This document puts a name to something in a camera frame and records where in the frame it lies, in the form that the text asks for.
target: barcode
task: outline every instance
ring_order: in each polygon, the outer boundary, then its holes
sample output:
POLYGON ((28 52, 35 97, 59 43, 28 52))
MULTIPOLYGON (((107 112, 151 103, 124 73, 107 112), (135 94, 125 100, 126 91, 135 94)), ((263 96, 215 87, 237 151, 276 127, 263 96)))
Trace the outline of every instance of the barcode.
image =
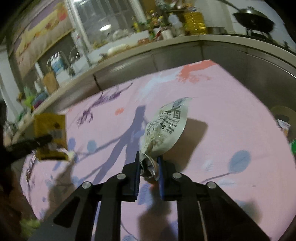
POLYGON ((62 129, 51 130, 49 132, 53 139, 62 139, 63 131, 62 129))

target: white plastic packet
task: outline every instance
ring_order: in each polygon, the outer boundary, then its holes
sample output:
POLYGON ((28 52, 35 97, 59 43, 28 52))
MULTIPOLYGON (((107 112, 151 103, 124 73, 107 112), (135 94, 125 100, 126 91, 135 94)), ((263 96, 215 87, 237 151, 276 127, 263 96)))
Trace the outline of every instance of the white plastic packet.
POLYGON ((159 168, 154 159, 170 150, 181 136, 191 99, 186 97, 166 104, 147 124, 140 150, 141 176, 158 180, 159 168))

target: window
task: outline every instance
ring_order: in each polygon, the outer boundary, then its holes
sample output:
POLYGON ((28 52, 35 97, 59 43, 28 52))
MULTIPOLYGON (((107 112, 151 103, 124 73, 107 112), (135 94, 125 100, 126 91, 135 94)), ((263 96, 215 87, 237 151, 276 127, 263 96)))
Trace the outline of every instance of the window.
POLYGON ((131 29, 134 12, 128 0, 80 0, 75 2, 90 43, 100 43, 108 33, 117 29, 131 29), (100 31, 103 26, 111 28, 100 31))

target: tablecloth pattern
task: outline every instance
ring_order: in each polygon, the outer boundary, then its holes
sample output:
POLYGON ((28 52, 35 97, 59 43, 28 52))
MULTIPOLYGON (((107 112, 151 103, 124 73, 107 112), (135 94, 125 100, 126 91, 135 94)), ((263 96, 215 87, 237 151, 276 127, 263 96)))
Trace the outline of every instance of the tablecloth pattern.
MULTIPOLYGON (((75 161, 36 161, 30 191, 31 156, 23 167, 21 186, 37 218, 82 182, 98 184, 120 173, 134 161, 148 121, 182 97, 192 97, 187 124, 165 159, 195 182, 215 181, 277 240, 296 214, 294 158, 269 110, 210 60, 125 82, 62 111, 75 161)), ((177 240, 176 203, 162 202, 158 189, 141 179, 138 200, 122 203, 121 239, 177 240)))

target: purple antler print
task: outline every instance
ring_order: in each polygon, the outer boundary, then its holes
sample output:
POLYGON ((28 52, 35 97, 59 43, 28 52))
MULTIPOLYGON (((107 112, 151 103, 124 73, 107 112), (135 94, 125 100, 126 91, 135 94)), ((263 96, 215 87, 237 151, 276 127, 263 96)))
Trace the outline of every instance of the purple antler print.
POLYGON ((100 95, 100 97, 87 110, 83 111, 82 116, 78 118, 77 120, 78 127, 81 126, 84 122, 86 122, 88 117, 89 117, 89 120, 88 120, 89 123, 93 120, 94 116, 93 116, 93 113, 91 112, 92 108, 118 98, 120 94, 125 90, 127 90, 128 88, 130 88, 132 84, 133 83, 123 88, 122 90, 119 90, 119 86, 117 86, 115 92, 112 93, 111 95, 108 95, 110 90, 107 93, 104 93, 104 91, 102 91, 102 94, 100 95))

